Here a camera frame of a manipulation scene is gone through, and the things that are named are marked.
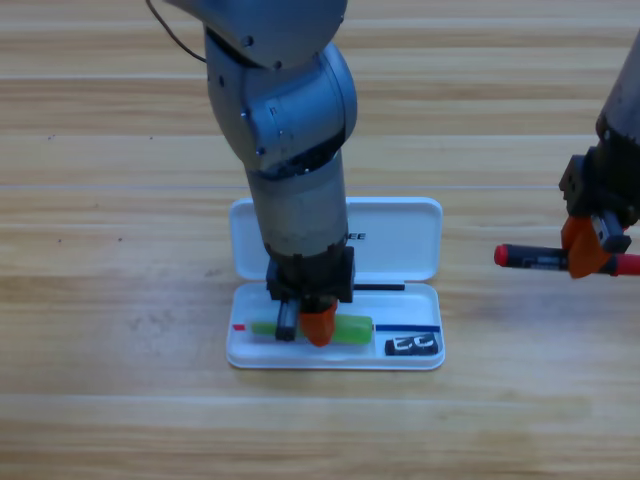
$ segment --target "wood grain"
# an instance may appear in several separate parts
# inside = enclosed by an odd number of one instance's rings
[[[365,136],[344,147],[352,186],[545,186],[597,143],[576,136]],[[246,186],[221,136],[4,136],[5,186]]]
[[[448,352],[429,374],[310,374],[225,360],[248,190],[203,66],[142,0],[0,1],[0,478],[637,479],[637,281],[500,269],[493,249],[558,245],[559,177],[639,14],[349,2],[348,193],[442,204]]]

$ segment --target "black marker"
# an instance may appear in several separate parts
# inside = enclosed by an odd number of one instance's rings
[[[569,252],[562,248],[527,247],[523,245],[500,245],[493,256],[496,265],[506,268],[532,270],[569,270]],[[640,255],[614,255],[598,273],[618,275],[640,275]]]

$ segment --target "green highlighter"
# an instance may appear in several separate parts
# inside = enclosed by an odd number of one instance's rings
[[[358,315],[336,315],[336,330],[331,343],[346,345],[367,345],[373,336],[373,320],[371,317]],[[254,322],[251,332],[255,335],[275,335],[276,324],[272,322]]]

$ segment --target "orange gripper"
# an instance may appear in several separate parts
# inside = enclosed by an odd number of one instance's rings
[[[562,227],[561,239],[562,248],[569,251],[571,278],[598,272],[612,256],[600,245],[589,217],[569,217]]]
[[[331,342],[336,330],[336,310],[338,302],[320,313],[300,313],[300,330],[316,347],[325,347]]]

